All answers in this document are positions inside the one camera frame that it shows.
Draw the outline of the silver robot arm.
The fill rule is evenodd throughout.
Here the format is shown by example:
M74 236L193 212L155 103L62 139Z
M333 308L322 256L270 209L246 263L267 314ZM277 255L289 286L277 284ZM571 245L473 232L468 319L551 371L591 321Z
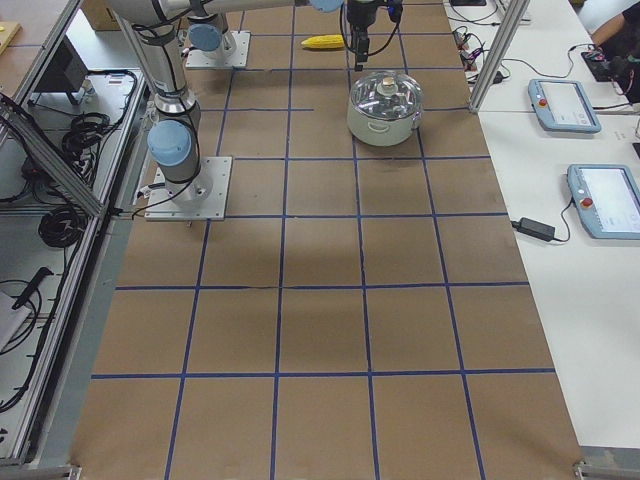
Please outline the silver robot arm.
M188 123L199 121L200 107L188 86L178 42L178 26L182 18L189 22L192 45L206 53L220 55L226 61L237 52L235 38L229 32L229 12L271 9L286 6L311 6L322 13L340 13L339 26L349 30L339 38L354 55L355 69L361 71L370 57L385 50L370 49L368 30L377 12L387 11L394 24L395 35L403 14L401 1L109 1L114 14L133 31L132 47L140 64L147 69L145 79L155 87L154 105L166 118Z
M229 56L237 49L224 13L188 18L191 46L214 57Z

